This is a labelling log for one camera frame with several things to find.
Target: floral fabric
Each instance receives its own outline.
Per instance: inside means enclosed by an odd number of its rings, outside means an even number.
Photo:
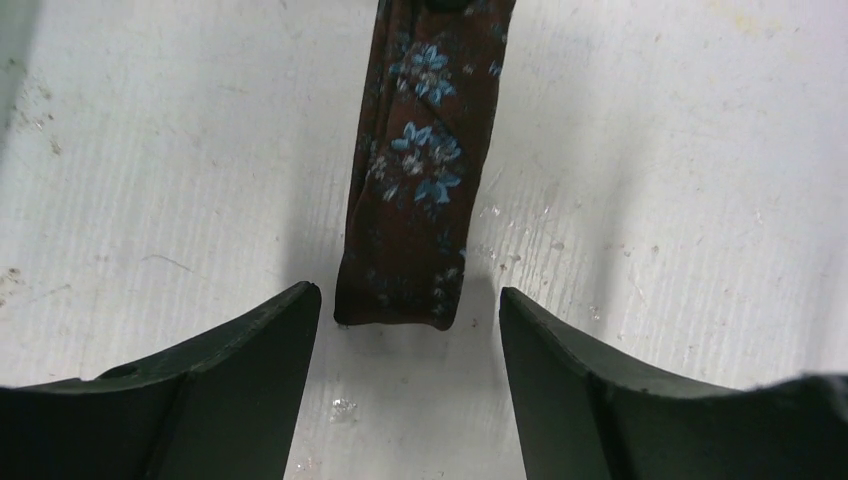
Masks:
[[[453,324],[515,0],[378,6],[336,321]]]

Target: floral pattern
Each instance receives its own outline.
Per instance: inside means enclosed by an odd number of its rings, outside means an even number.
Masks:
[[[381,0],[336,289],[339,323],[453,323],[514,3],[474,0],[437,16],[424,2]]]

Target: white surface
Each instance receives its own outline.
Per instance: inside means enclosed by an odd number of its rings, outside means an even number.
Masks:
[[[287,478],[520,479],[503,285],[698,379],[848,370],[848,3],[518,0],[448,333],[330,318],[375,8],[0,0],[0,384],[91,378],[308,279]]]

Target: scratched white surface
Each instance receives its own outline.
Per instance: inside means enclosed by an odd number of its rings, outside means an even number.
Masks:
[[[501,286],[698,379],[848,370],[848,3],[518,0],[447,333],[329,316],[375,8],[0,0],[0,384],[307,279],[286,478],[521,479]]]

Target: dark brown floral cloth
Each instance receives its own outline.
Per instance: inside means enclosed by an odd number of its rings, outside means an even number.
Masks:
[[[336,285],[342,325],[453,324],[515,0],[466,3],[378,6]]]

